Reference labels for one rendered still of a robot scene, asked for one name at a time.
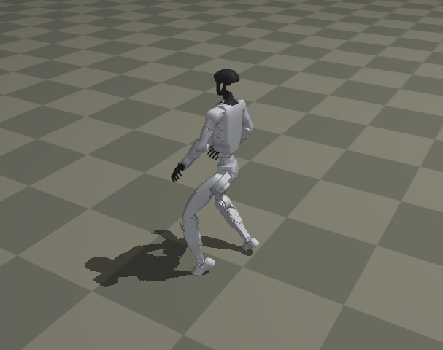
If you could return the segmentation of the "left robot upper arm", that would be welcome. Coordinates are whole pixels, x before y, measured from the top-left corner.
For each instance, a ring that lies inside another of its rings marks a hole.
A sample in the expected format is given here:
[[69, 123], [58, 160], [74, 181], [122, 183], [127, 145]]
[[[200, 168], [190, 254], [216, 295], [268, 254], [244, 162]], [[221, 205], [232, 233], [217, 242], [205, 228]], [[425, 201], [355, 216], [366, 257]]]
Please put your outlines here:
[[216, 126], [222, 122], [224, 112], [225, 110], [220, 107], [215, 107], [207, 112], [206, 120], [201, 130], [199, 145], [196, 148], [197, 152], [205, 153], [208, 150], [208, 142], [211, 139]]

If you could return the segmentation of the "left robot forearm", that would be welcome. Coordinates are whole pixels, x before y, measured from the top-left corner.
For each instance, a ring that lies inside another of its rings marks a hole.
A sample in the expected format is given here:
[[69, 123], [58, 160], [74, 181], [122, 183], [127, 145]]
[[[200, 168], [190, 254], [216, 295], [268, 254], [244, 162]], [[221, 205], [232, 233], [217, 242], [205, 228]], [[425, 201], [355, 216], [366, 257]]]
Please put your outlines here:
[[180, 161], [180, 164], [182, 163], [185, 166], [184, 170], [190, 167], [190, 165], [200, 156], [201, 153], [196, 151], [198, 145], [199, 140], [197, 139], [183, 160]]

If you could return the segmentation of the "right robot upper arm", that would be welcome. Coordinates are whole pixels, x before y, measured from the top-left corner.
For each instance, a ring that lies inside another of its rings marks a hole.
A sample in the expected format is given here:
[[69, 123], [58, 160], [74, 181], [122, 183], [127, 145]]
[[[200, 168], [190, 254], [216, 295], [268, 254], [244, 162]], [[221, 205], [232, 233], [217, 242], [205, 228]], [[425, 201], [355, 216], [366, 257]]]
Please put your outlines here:
[[252, 121], [250, 119], [250, 116], [247, 112], [246, 109], [246, 103], [244, 100], [242, 99], [237, 99], [242, 103], [242, 108], [243, 108], [243, 114], [242, 114], [242, 134], [243, 135], [249, 135], [252, 130], [253, 130], [253, 124]]

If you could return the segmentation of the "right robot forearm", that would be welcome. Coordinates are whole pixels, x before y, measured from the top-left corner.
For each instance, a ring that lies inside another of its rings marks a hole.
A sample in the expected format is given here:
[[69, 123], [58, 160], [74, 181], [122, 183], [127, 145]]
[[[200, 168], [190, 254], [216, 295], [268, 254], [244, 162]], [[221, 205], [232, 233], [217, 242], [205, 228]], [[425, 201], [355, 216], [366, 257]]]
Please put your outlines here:
[[241, 139], [240, 139], [240, 142], [239, 142], [239, 145], [240, 145], [240, 143], [242, 143], [246, 138], [248, 137], [248, 135], [246, 136], [246, 135], [241, 135]]

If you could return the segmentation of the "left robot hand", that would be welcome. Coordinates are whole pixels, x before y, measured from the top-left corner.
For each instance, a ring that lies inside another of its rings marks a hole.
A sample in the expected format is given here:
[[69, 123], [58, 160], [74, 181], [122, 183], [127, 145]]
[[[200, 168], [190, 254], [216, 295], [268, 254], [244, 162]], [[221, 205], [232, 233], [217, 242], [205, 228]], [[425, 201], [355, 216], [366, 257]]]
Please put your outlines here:
[[[181, 171], [184, 171], [184, 168], [185, 168], [185, 166], [184, 166], [182, 163], [181, 163], [181, 164], [178, 163], [178, 166], [175, 168], [174, 173], [173, 173], [172, 176], [171, 176], [173, 182], [177, 181], [176, 177], [177, 177], [178, 179], [180, 179], [180, 178], [178, 177], [177, 173], [178, 173], [180, 176], [182, 176], [182, 174], [180, 173], [180, 170], [181, 170]], [[176, 176], [175, 176], [175, 175], [176, 175]], [[174, 179], [175, 179], [175, 180], [174, 180]]]

